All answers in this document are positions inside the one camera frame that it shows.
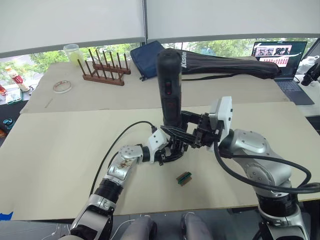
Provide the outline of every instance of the laptop keyboard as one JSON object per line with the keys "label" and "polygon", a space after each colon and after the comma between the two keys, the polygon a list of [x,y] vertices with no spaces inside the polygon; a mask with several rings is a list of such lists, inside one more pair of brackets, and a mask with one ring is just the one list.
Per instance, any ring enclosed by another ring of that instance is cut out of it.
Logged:
{"label": "laptop keyboard", "polygon": [[299,92],[301,88],[295,81],[277,81],[278,86],[284,92]]}

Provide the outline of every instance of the plastic cup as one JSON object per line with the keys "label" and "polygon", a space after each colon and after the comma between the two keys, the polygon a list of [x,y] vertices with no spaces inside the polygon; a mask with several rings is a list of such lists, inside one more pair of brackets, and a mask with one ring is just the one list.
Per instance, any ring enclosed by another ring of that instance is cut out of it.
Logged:
{"label": "plastic cup", "polygon": [[80,63],[84,63],[84,56],[82,52],[79,49],[78,44],[68,44],[63,47],[63,51],[68,56],[71,63],[73,63],[75,66],[78,66],[78,59],[80,60]]}

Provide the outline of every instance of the black handheld device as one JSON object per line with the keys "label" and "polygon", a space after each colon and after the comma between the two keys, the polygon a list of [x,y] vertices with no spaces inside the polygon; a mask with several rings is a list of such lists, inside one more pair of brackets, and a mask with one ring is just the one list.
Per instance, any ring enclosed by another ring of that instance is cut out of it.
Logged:
{"label": "black handheld device", "polygon": [[157,56],[156,71],[165,126],[181,127],[181,56],[174,49]]}

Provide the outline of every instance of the laptop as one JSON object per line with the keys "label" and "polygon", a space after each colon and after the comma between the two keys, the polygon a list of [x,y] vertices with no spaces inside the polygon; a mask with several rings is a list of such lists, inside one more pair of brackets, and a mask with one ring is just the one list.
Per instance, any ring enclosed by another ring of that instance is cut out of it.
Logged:
{"label": "laptop", "polygon": [[282,73],[274,81],[296,105],[315,104],[294,80],[306,45],[306,41],[256,41],[252,50],[258,61],[278,65]]}

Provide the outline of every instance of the blue tape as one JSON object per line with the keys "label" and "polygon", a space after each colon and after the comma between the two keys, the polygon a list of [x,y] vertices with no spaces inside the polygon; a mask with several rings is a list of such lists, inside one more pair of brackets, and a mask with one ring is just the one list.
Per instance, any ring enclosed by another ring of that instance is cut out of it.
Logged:
{"label": "blue tape", "polygon": [[14,214],[13,211],[11,213],[9,213],[9,214],[0,213],[0,221],[9,221],[9,220],[11,220],[13,214]]}

